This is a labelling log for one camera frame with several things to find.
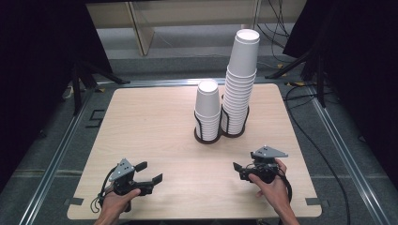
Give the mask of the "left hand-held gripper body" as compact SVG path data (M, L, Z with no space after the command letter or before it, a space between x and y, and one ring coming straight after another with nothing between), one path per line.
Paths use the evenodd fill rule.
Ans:
M123 196L136 188L141 190L140 196L150 193L148 182L136 182L134 180L134 175L137 173L134 166L126 158L123 158L115 167L109 181L113 184L113 190L117 195Z

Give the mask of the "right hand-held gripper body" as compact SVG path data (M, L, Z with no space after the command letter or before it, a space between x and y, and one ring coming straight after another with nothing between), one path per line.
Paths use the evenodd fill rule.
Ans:
M256 151L251 152L253 159L253 174L257 175L263 182L270 184L279 173L279 165L276 158L287 158L285 152L264 145Z

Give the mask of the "dark double cup holder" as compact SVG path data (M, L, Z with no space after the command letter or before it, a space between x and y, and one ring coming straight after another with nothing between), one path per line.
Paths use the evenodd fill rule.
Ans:
M196 137L196 120L194 128L194 137L199 143L215 143L221 136L228 138L237 138L245 132L246 122L249 117L250 107L247 102L241 104L234 102L229 96L221 104L221 116L219 123L219 137L213 142L201 142Z

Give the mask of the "short stack of white cups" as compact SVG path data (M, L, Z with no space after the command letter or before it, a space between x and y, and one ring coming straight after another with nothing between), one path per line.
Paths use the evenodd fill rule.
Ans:
M221 104L218 83L212 79L197 86L194 118L196 137L201 142L213 142L219 137Z

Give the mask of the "tall stack of white cups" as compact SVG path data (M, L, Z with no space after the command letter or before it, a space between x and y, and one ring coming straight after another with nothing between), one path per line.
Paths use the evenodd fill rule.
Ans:
M249 113L249 101L257 72L260 36L252 29L237 31L226 70L222 97L222 131L240 135Z

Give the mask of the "person's right hand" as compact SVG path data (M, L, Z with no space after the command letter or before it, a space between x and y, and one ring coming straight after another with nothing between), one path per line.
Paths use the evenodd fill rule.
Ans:
M249 178L260 188L256 196L258 198L264 196L280 218L288 218L295 215L290 206L287 187L281 177L275 177L270 184L263 182L257 175L252 173L249 174Z

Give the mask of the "person's left hand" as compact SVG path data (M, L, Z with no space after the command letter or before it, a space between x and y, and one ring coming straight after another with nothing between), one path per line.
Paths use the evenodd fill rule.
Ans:
M104 199L100 215L121 215L128 207L129 202L141 193L139 188L130 191L123 196L115 194L113 191L108 193Z

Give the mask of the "black metal stand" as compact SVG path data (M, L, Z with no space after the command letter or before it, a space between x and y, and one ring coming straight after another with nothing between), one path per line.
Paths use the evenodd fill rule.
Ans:
M74 99L74 115L77 115L83 107L81 97L81 83L84 85L85 88L88 89L96 88L98 85L93 77L94 74L99 74L100 76L117 84L130 83L130 81L122 80L116 77L114 73L103 70L86 61L75 62L71 71L72 91Z
M298 67L300 64L304 64L304 68L300 74L303 81L309 81L312 77L315 77L316 97L320 105L325 108L324 57L323 53L321 53L321 51L316 47L312 47L309 51L294 60L292 63L279 69L277 72L266 76L266 79L278 79L288 71Z

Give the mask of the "white object on floor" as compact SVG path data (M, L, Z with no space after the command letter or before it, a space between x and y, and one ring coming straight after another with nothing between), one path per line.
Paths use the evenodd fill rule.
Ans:
M74 91L73 91L73 87L71 85L69 85L66 90L64 91L62 98L64 100L67 100L69 98L72 98L74 95Z

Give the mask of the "dark curtain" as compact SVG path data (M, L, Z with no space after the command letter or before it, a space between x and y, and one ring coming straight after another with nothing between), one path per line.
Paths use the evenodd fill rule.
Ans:
M325 71L398 188L398 0L342 0L328 27Z
M88 63L112 68L86 5L90 0L0 0L0 192Z

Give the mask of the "light wooden shelf unit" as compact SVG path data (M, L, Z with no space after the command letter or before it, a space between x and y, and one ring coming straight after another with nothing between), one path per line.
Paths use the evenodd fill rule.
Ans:
M243 24L253 28L261 0L108 0L87 3L96 28L132 28L139 53L147 55L154 28Z

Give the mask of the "metal floor rail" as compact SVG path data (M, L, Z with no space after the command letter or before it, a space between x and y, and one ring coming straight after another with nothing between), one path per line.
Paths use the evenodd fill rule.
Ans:
M38 187L36 188L33 197L30 199L26 209L24 210L24 214L19 222L19 225L33 225L38 211L40 210L40 207L42 206L49 192L51 184L54 181L56 172L68 151L72 137L74 136L82 120L86 105L92 98L93 93L93 89L89 89L85 92L81 108L71 117L69 125L61 139L60 144L58 144L56 151L54 152L49 166L42 174L40 182L38 183Z
M356 160L350 153L341 133L332 121L329 112L324 108L321 103L316 100L314 107L324 124L331 140L340 156L345 168L347 169L359 195L361 196L365 206L367 207L371 217L376 225L391 225L385 210L381 205L381 201L377 198L374 189L370 186L365 175L360 170Z

